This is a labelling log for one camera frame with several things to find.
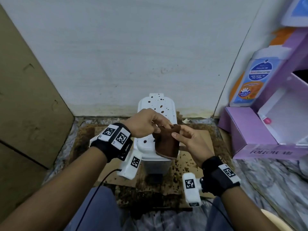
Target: hand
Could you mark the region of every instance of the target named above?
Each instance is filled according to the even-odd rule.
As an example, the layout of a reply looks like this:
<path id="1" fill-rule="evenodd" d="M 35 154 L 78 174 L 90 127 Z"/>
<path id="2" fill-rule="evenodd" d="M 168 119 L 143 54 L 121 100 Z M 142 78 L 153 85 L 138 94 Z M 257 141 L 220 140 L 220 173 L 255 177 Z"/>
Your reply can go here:
<path id="1" fill-rule="evenodd" d="M 131 118 L 122 122 L 132 133 L 133 137 L 142 138 L 152 133 L 160 133 L 158 126 L 164 126 L 166 129 L 171 129 L 171 122 L 160 113 L 153 109 L 142 109 L 140 112 Z"/>
<path id="2" fill-rule="evenodd" d="M 202 163 L 214 156 L 198 131 L 186 125 L 181 125 L 180 133 L 173 132 L 172 137 L 186 145 L 195 163 L 201 168 Z"/>

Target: floor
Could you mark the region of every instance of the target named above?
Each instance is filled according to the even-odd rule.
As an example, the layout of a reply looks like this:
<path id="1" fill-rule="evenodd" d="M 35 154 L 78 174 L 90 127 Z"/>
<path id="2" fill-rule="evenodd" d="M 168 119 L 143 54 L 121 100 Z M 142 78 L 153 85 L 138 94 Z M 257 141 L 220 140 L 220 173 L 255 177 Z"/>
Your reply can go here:
<path id="1" fill-rule="evenodd" d="M 77 130 L 84 124 L 110 124 L 120 118 L 76 117 L 71 132 L 56 159 L 54 169 L 49 171 L 45 182 L 64 166 Z M 213 119 L 190 120 L 192 123 L 211 123 Z M 276 159 L 233 160 L 236 174 L 241 178 L 241 187 L 261 208 L 268 210 L 287 222 L 293 229 L 308 229 L 308 155 L 300 161 Z M 194 208 L 193 212 L 150 212 L 139 220 L 122 210 L 123 230 L 204 230 L 210 205 Z"/>

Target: pink ball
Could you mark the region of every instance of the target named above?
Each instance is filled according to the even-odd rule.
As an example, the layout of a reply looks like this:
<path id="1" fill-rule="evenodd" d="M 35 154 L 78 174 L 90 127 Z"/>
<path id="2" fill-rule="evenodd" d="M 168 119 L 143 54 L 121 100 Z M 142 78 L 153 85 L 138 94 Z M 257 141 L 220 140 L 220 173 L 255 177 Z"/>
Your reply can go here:
<path id="1" fill-rule="evenodd" d="M 263 121 L 264 121 L 264 123 L 267 124 L 267 125 L 269 125 L 269 124 L 272 123 L 272 120 L 271 120 L 270 118 L 264 118 Z"/>

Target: brown cloth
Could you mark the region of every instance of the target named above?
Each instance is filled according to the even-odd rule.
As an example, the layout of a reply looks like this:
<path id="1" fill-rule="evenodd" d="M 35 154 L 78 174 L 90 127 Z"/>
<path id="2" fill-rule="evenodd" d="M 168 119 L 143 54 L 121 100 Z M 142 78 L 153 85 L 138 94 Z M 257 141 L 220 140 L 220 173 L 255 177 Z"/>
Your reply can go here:
<path id="1" fill-rule="evenodd" d="M 179 154 L 180 142 L 175 140 L 172 136 L 172 132 L 180 133 L 181 126 L 174 125 L 171 129 L 165 129 L 160 126 L 160 133 L 153 133 L 155 139 L 156 154 L 168 159 L 176 159 Z"/>

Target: person's left hand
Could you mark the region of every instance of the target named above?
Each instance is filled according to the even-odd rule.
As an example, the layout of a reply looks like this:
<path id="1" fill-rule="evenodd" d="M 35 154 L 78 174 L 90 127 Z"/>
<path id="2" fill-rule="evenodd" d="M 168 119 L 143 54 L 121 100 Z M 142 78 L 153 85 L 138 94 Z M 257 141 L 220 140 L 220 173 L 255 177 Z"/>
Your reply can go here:
<path id="1" fill-rule="evenodd" d="M 155 112 L 153 109 L 142 109 L 131 118 L 122 121 L 122 123 L 130 130 L 132 137 L 142 138 L 152 133 L 159 133 L 160 128 L 156 126 L 164 126 L 166 129 L 171 129 L 171 122 Z"/>

